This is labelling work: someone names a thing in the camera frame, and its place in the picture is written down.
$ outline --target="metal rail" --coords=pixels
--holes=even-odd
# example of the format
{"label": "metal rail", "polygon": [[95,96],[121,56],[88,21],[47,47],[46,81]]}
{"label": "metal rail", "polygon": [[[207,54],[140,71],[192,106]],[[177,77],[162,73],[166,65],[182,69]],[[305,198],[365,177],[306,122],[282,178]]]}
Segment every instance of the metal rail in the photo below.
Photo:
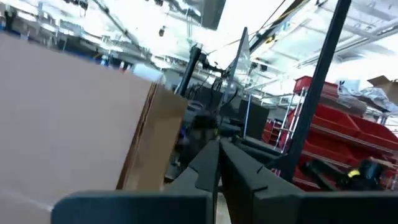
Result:
{"label": "metal rail", "polygon": [[323,128],[323,127],[318,126],[316,124],[311,124],[311,127],[315,128],[317,130],[323,131],[325,133],[334,134],[334,135],[339,136],[341,138],[344,138],[344,139],[347,139],[347,140],[362,144],[364,146],[370,146],[370,147],[372,147],[374,149],[377,149],[377,150],[380,150],[380,151],[383,151],[383,152],[387,152],[389,154],[393,154],[395,152],[394,150],[391,150],[391,149],[388,149],[388,148],[385,148],[385,147],[381,147],[381,146],[378,146],[376,144],[372,144],[370,142],[363,141],[363,140],[360,140],[360,139],[357,139],[357,138],[354,138],[354,137],[351,137],[351,136],[348,136],[348,135],[345,135],[345,134],[341,134],[338,131],[333,131],[333,130],[330,130],[330,129],[327,129],[327,128]]}

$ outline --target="cardboard box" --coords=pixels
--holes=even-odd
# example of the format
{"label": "cardboard box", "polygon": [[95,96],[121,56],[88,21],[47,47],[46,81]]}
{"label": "cardboard box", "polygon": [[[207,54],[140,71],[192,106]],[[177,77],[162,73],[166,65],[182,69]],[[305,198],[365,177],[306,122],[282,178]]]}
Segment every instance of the cardboard box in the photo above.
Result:
{"label": "cardboard box", "polygon": [[0,34],[0,217],[49,223],[81,190],[159,190],[187,102]]}
{"label": "cardboard box", "polygon": [[388,99],[398,104],[398,79],[389,80],[384,75],[368,80],[374,87],[381,88],[386,93]]}

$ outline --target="red storage bin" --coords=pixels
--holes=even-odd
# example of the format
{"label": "red storage bin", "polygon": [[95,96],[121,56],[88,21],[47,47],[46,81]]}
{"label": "red storage bin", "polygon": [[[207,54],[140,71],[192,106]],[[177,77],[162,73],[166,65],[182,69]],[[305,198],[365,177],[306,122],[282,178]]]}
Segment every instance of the red storage bin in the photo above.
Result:
{"label": "red storage bin", "polygon": [[358,160],[353,157],[350,148],[344,142],[328,139],[313,131],[308,134],[304,150],[349,166],[358,165]]}
{"label": "red storage bin", "polygon": [[358,139],[398,151],[398,138],[388,128],[362,118],[349,116],[360,130],[360,134],[357,136]]}
{"label": "red storage bin", "polygon": [[[308,88],[311,85],[312,77],[304,76],[296,80],[293,92],[300,93],[303,88]],[[323,85],[322,93],[334,97],[338,97],[338,85],[325,82]]]}
{"label": "red storage bin", "polygon": [[312,124],[316,124],[323,128],[337,131],[354,138],[359,134],[357,125],[355,125],[355,123],[350,119],[349,115],[323,105],[318,105],[315,116],[312,119]]}

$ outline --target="black metal frame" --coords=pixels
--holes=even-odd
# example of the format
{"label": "black metal frame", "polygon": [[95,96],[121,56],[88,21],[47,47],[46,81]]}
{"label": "black metal frame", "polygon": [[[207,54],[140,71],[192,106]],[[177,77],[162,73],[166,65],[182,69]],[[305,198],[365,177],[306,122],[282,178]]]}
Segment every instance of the black metal frame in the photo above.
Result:
{"label": "black metal frame", "polygon": [[315,114],[323,84],[329,71],[329,67],[336,50],[336,45],[338,43],[338,39],[340,38],[341,30],[344,26],[350,5],[351,0],[339,0],[337,2],[335,13],[333,14],[328,32],[326,33],[325,41],[323,43],[317,67],[313,74],[311,85],[308,89],[300,117],[297,121],[295,134],[293,135],[292,141],[288,148],[288,154],[283,160],[284,164],[281,177],[285,180],[292,180],[295,167],[299,163],[304,142],[308,136],[308,130],[310,128],[313,115]]}
{"label": "black metal frame", "polygon": [[190,51],[190,58],[187,65],[187,69],[185,69],[184,75],[180,82],[180,86],[178,87],[177,94],[183,96],[188,88],[189,81],[191,80],[193,71],[195,71],[195,67],[199,61],[199,57],[201,54],[201,49],[197,46],[193,46]]}

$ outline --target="warehouse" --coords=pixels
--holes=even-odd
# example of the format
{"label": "warehouse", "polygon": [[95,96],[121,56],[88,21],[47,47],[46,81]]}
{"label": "warehouse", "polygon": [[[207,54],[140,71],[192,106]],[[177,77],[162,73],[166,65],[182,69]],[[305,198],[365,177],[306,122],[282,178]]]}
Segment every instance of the warehouse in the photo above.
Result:
{"label": "warehouse", "polygon": [[0,0],[0,25],[6,223],[394,217],[395,0]]}

